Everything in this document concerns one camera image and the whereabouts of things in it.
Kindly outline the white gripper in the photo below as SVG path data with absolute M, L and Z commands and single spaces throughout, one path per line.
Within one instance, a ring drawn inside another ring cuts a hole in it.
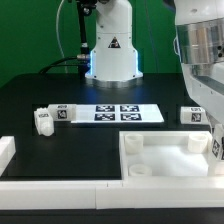
M 224 125 L 224 63 L 182 64 L 190 98 Z

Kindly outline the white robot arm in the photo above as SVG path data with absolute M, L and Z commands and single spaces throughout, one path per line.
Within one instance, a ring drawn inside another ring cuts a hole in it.
M 187 92 L 224 125 L 224 0 L 163 0 L 175 12 L 176 37 Z M 143 77 L 132 44 L 128 0 L 97 0 L 96 45 L 90 53 L 89 83 L 123 87 Z

